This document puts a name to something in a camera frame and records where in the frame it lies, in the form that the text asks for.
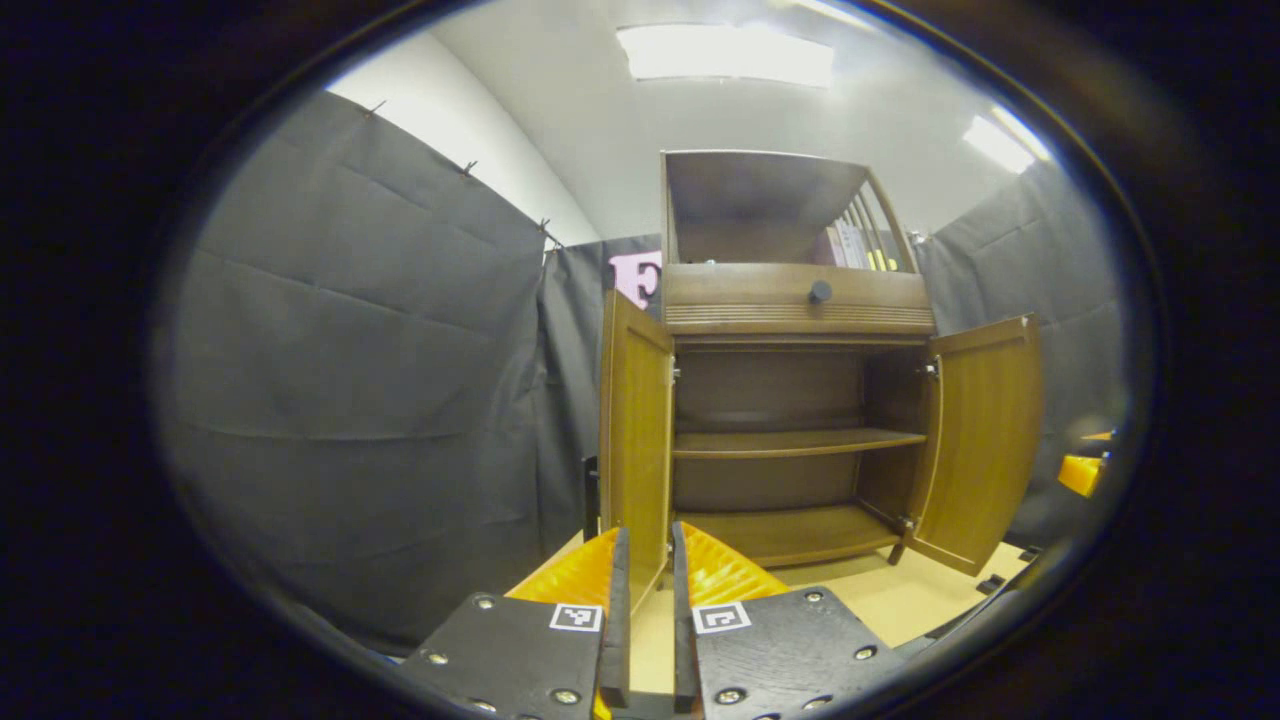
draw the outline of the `wooden floor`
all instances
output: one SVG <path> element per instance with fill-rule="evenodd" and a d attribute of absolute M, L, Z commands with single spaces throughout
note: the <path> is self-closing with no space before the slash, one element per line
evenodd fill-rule
<path fill-rule="evenodd" d="M 861 557 L 809 565 L 774 568 L 774 577 L 792 589 L 826 585 L 891 647 L 897 647 L 942 625 L 980 602 L 978 583 L 992 573 L 1012 578 L 1027 564 L 1021 551 L 1004 544 L 977 578 L 908 550 L 888 564 L 888 548 Z M 669 575 L 631 618 L 631 688 L 672 692 L 675 664 L 675 594 Z"/>

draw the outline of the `open cabinet door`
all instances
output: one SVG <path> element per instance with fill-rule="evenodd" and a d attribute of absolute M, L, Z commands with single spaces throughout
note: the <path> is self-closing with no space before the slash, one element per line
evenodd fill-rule
<path fill-rule="evenodd" d="M 1023 315 L 929 348 L 928 441 L 904 543 L 977 575 L 1009 530 L 1039 445 L 1039 328 Z"/>
<path fill-rule="evenodd" d="M 631 611 L 667 565 L 675 343 L 616 290 L 604 299 L 600 515 L 631 530 Z"/>

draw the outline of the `wooden drawer front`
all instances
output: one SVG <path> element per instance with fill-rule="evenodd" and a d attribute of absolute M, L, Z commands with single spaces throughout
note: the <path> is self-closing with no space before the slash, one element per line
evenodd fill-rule
<path fill-rule="evenodd" d="M 831 300 L 809 302 L 815 281 Z M 920 275 L 822 265 L 669 265 L 663 320 L 675 334 L 934 332 Z"/>

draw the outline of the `fluorescent light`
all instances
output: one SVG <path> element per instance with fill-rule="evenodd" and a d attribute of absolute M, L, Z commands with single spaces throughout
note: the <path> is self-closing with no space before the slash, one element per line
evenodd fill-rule
<path fill-rule="evenodd" d="M 1023 170 L 1036 161 L 1036 158 L 1032 158 L 1030 152 L 1023 150 L 1023 146 L 1018 145 L 1014 138 L 1000 132 L 1000 128 L 983 118 L 974 117 L 973 124 L 969 126 L 969 132 L 964 133 L 964 138 L 969 145 L 982 150 L 988 158 L 1000 163 L 1001 167 L 1011 173 L 1021 174 Z"/>
<path fill-rule="evenodd" d="M 756 78 L 831 87 L 831 47 L 728 26 L 643 26 L 618 31 L 636 79 Z"/>
<path fill-rule="evenodd" d="M 991 109 L 991 114 L 995 115 L 1002 126 L 1009 128 L 1009 131 L 1014 133 L 1014 137 L 1023 141 L 1023 145 L 1025 145 L 1027 149 L 1030 150 L 1037 158 L 1044 160 L 1046 163 L 1050 160 L 1051 156 L 1048 154 L 1048 147 L 1044 147 L 1044 143 L 1041 142 L 1039 138 L 1036 137 L 1036 135 L 1032 133 L 1032 131 L 1028 129 L 1027 126 L 1024 126 L 1023 122 L 1015 118 L 1009 110 L 996 105 Z"/>
<path fill-rule="evenodd" d="M 831 18 L 831 19 L 833 19 L 836 22 L 840 22 L 840 23 L 845 23 L 846 26 L 851 26 L 851 27 L 856 27 L 858 29 L 867 29 L 867 31 L 872 31 L 872 32 L 876 31 L 876 28 L 873 28 L 865 20 L 860 20 L 860 19 L 855 18 L 854 15 L 850 15 L 849 13 L 846 13 L 844 10 L 837 10 L 836 8 L 832 8 L 831 5 L 823 3 L 822 0 L 790 0 L 790 1 L 791 1 L 792 5 L 800 5 L 801 8 L 804 8 L 806 10 L 813 10 L 814 13 L 818 13 L 819 15 Z"/>

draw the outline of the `wooden shelf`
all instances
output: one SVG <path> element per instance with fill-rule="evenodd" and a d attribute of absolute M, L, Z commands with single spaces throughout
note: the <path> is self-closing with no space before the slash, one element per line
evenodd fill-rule
<path fill-rule="evenodd" d="M 763 566 L 824 562 L 895 544 L 901 536 L 855 505 L 768 512 L 678 512 Z"/>
<path fill-rule="evenodd" d="M 924 439 L 925 436 L 879 428 L 782 433 L 678 433 L 672 456 L 700 460 L 799 457 L 919 445 Z"/>

